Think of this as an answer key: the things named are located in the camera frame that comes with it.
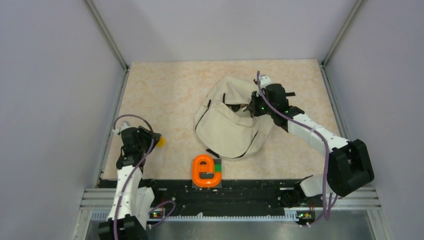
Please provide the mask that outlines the yellow eraser block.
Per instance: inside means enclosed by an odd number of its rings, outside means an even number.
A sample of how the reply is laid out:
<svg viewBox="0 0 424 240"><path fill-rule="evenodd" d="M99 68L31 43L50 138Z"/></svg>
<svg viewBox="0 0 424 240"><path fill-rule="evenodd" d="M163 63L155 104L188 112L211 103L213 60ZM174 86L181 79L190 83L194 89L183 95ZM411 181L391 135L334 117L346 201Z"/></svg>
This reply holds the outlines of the yellow eraser block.
<svg viewBox="0 0 424 240"><path fill-rule="evenodd" d="M156 144L158 148L162 148L167 143L166 139L161 136Z"/></svg>

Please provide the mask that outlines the cream canvas student bag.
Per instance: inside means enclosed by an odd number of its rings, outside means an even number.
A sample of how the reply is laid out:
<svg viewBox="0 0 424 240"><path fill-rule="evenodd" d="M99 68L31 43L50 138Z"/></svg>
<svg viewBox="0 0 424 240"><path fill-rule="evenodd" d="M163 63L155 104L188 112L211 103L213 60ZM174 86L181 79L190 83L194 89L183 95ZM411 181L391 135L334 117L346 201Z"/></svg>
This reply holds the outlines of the cream canvas student bag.
<svg viewBox="0 0 424 240"><path fill-rule="evenodd" d="M271 116L231 108L249 104L257 90L254 82L232 76L215 84L194 115L194 131L207 150L228 161L260 151L275 126Z"/></svg>

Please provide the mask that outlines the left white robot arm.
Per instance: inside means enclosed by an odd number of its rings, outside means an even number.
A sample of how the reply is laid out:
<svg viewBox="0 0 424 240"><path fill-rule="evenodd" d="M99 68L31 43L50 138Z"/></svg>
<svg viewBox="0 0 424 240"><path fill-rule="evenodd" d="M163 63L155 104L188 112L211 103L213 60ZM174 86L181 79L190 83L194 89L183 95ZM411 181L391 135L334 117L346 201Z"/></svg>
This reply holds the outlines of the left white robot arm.
<svg viewBox="0 0 424 240"><path fill-rule="evenodd" d="M151 207L160 202L160 193L149 180L139 186L143 178L144 162L156 145L161 144L161 134L127 121L115 133L121 137L122 147L116 162L117 184L112 207L106 221L98 225L101 240L146 240L146 225Z"/></svg>

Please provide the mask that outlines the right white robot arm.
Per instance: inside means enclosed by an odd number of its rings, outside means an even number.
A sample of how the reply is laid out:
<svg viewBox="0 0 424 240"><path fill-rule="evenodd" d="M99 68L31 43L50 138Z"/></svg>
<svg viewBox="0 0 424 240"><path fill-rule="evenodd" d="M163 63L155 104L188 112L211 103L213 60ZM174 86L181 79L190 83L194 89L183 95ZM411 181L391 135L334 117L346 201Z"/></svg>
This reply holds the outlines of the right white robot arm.
<svg viewBox="0 0 424 240"><path fill-rule="evenodd" d="M323 173L306 177L295 187L293 200L297 205L307 206L314 196L326 193L345 197L375 179L367 145L326 130L302 109L289 105L281 84L259 85L247 109L255 117L270 116L276 126L304 140L324 157Z"/></svg>

